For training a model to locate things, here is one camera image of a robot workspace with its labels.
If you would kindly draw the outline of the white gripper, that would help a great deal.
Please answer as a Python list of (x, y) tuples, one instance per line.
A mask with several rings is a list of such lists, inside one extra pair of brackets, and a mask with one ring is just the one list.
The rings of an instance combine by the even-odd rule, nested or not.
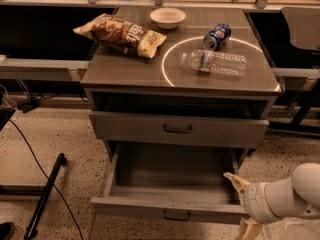
[(237, 192), (244, 193), (244, 208), (251, 217), (240, 220), (239, 232), (235, 240), (255, 240), (263, 229), (262, 224), (274, 221), (274, 214), (269, 208), (265, 194), (267, 184), (251, 184), (248, 180), (229, 172), (225, 172), (223, 176), (231, 181)]

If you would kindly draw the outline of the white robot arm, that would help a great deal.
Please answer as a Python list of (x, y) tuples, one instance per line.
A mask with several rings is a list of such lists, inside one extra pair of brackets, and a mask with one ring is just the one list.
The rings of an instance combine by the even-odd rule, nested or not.
[(320, 165), (304, 163), (291, 176), (274, 182), (251, 183), (226, 172), (242, 198), (247, 216), (240, 220), (236, 240), (255, 240), (263, 226), (288, 217), (320, 218)]

